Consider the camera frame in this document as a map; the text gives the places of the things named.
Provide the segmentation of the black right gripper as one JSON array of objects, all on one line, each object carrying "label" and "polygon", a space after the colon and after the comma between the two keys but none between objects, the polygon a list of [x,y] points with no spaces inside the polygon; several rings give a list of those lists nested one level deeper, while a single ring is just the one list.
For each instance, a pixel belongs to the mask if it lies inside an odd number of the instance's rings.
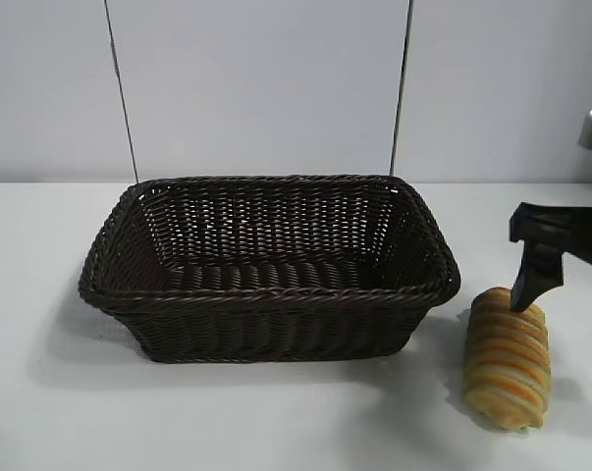
[{"label": "black right gripper", "polygon": [[565,253],[592,266],[592,206],[521,203],[510,218],[510,241],[524,243],[511,289],[511,310],[522,312],[564,284]]}]

